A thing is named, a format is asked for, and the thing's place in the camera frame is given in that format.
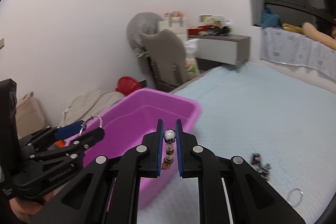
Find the left hand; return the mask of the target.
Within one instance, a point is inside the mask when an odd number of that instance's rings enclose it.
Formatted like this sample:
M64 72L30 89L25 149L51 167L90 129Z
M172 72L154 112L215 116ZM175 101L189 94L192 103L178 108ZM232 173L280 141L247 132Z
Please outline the left hand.
M36 215L43 206L54 197L54 192L43 197L43 204L22 200L20 198L12 198L9 200L11 214L7 223L30 223L31 216Z

